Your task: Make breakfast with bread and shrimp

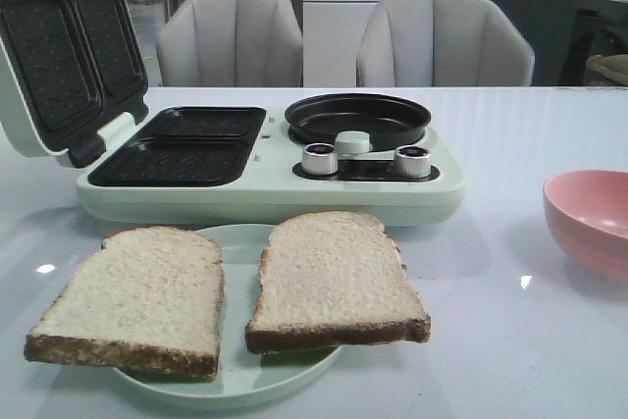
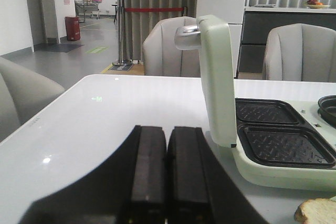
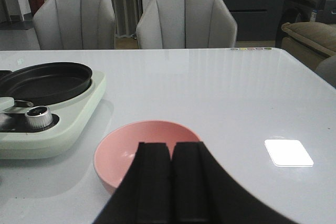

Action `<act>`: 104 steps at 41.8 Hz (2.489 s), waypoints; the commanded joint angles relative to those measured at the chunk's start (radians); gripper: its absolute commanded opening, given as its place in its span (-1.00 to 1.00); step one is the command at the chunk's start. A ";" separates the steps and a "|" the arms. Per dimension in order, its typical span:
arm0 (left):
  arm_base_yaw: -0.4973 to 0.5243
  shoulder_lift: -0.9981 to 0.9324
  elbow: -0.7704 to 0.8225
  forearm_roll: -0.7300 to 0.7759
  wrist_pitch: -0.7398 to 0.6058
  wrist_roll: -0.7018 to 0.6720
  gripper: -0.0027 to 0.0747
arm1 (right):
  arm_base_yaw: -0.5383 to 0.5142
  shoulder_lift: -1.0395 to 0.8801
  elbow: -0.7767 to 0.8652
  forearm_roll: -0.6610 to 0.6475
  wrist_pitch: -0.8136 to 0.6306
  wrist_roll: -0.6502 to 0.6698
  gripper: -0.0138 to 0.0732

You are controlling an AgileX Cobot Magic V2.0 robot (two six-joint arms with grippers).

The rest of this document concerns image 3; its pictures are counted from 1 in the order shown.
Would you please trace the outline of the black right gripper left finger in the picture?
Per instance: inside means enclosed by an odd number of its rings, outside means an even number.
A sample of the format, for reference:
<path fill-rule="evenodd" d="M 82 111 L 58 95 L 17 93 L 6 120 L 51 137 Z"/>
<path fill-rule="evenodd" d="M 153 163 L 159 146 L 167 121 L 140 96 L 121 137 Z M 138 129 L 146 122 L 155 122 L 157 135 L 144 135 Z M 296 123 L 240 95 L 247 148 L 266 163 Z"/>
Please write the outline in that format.
<path fill-rule="evenodd" d="M 171 159 L 165 143 L 139 143 L 121 184 L 94 223 L 170 223 Z"/>

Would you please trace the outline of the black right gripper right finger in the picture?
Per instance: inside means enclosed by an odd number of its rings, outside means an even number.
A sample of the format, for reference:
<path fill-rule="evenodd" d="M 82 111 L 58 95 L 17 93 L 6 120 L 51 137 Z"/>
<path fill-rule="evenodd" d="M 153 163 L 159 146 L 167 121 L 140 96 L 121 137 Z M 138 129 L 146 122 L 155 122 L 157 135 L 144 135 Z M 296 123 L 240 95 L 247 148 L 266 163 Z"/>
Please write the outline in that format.
<path fill-rule="evenodd" d="M 203 142 L 178 142 L 172 168 L 176 223 L 292 223 L 235 181 Z"/>

